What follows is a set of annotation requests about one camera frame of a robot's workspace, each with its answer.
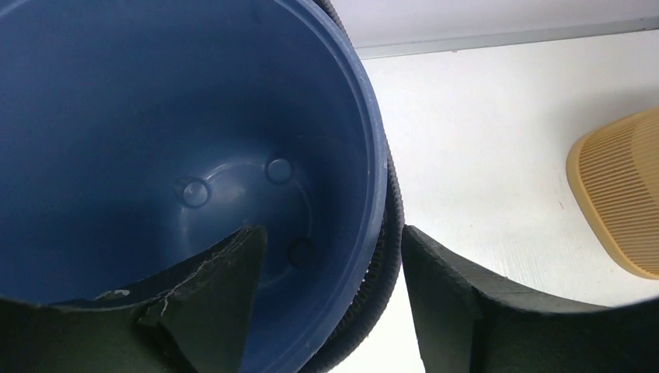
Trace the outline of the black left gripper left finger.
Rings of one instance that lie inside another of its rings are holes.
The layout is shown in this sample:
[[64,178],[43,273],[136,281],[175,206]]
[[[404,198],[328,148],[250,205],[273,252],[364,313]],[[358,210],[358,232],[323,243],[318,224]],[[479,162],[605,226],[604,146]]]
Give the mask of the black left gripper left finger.
[[237,372],[267,233],[247,226],[93,300],[1,301],[3,372]]

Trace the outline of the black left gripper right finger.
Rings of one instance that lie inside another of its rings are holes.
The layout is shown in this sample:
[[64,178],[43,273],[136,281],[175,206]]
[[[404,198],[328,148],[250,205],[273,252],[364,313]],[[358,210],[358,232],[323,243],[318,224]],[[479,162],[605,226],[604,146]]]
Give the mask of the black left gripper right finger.
[[428,372],[656,372],[658,301],[604,307],[550,295],[452,252],[418,228],[403,270]]

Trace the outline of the blue plastic bucket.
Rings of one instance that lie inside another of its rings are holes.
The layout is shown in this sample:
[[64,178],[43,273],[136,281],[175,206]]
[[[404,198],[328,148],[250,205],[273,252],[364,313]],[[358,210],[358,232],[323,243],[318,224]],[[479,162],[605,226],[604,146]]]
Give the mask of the blue plastic bucket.
[[327,1],[3,1],[1,301],[93,300],[261,226],[237,372],[298,372],[368,271],[385,143]]

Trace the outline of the yellow ribbed basket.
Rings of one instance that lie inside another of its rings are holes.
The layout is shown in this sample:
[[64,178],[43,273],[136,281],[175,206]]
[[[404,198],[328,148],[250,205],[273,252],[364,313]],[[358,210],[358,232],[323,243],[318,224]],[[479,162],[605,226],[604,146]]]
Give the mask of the yellow ribbed basket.
[[658,278],[658,109],[591,131],[572,146],[567,180],[607,254],[627,272]]

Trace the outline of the dark grey inner basket liner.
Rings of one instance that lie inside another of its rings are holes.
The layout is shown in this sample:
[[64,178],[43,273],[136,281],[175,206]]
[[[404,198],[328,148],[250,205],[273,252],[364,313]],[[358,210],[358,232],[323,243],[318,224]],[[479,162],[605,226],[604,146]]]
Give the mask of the dark grey inner basket liner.
[[385,211],[368,271],[343,318],[299,373],[328,372],[353,353],[380,320],[396,286],[402,263],[401,240],[405,217],[388,142],[385,148],[388,150]]

